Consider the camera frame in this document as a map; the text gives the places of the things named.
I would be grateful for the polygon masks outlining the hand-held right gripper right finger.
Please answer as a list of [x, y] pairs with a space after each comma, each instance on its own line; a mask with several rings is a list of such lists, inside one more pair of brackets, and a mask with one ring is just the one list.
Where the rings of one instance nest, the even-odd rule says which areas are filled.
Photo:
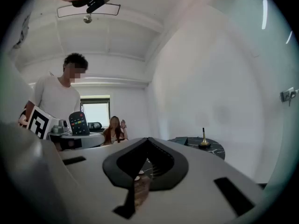
[[223, 159], [206, 151], [160, 140], [181, 153], [189, 163], [185, 178], [173, 189], [151, 191], [134, 215], [134, 224], [226, 224], [240, 218], [214, 183], [228, 178], [257, 206], [263, 190]]

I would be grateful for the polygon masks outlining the black remote control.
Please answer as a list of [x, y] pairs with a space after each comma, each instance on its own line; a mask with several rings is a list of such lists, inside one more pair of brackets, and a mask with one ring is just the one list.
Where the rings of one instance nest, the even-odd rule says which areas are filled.
[[69, 116], [73, 135], [89, 135], [89, 127], [83, 112], [74, 112]]

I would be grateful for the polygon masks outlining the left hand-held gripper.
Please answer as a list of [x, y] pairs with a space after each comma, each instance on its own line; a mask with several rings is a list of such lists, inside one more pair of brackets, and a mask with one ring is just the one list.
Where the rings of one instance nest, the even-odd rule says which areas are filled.
[[56, 119], [35, 106], [30, 115], [27, 129], [35, 133], [40, 139], [50, 140], [59, 144], [62, 150], [88, 149], [100, 147], [105, 138], [102, 134], [73, 135], [68, 133], [66, 120]]

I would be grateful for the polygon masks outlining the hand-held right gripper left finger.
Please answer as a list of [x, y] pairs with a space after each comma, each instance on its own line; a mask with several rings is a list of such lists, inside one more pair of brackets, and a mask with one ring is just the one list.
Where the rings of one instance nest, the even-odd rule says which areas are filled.
[[149, 193], [149, 179], [135, 178], [147, 159], [148, 138], [138, 138], [102, 147], [60, 152], [72, 177], [96, 202], [109, 223], [149, 224], [149, 211], [143, 203]]

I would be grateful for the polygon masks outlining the black marble round table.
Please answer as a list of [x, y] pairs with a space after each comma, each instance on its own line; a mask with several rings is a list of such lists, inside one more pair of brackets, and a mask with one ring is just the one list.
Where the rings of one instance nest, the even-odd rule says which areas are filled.
[[211, 144], [209, 147], [200, 147], [200, 143], [202, 142], [203, 138], [202, 137], [188, 137], [188, 147], [192, 147], [195, 149], [200, 149], [206, 152], [209, 152], [211, 154], [214, 154], [221, 159], [225, 160], [226, 154], [224, 147], [211, 139], [207, 139], [207, 141]]

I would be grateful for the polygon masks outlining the window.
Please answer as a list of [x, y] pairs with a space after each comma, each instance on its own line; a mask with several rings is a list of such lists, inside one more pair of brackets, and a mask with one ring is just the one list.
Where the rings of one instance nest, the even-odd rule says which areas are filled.
[[85, 114], [88, 123], [100, 123], [102, 128], [109, 126], [110, 96], [83, 95], [80, 97], [81, 111]]

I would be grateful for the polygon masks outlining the dark teal rectangular mat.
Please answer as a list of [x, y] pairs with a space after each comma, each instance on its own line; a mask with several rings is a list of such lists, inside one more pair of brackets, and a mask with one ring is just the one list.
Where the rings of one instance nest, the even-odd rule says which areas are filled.
[[188, 137], [176, 137], [173, 142], [188, 146]]

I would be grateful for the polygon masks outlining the black electronic device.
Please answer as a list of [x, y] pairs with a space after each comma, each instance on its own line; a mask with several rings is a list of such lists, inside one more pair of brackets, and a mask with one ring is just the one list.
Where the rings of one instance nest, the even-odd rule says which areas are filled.
[[101, 133], [104, 130], [100, 122], [88, 122], [88, 128], [91, 133]]

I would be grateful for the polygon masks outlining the wall socket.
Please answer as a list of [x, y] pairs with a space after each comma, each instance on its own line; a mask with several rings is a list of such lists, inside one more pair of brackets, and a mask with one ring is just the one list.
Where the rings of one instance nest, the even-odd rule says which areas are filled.
[[288, 90], [280, 92], [280, 100], [282, 103], [288, 102], [290, 106], [292, 99], [295, 98], [297, 94], [299, 94], [299, 89], [296, 90], [293, 87], [291, 87]]

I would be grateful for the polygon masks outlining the white lamp shade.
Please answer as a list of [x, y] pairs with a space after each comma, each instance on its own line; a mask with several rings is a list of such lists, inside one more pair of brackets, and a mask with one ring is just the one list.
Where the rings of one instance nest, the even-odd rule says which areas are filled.
[[203, 140], [200, 143], [200, 147], [209, 147], [211, 144], [207, 141], [205, 128], [209, 127], [209, 117], [205, 112], [198, 112], [196, 114], [196, 121], [200, 128], [202, 128]]

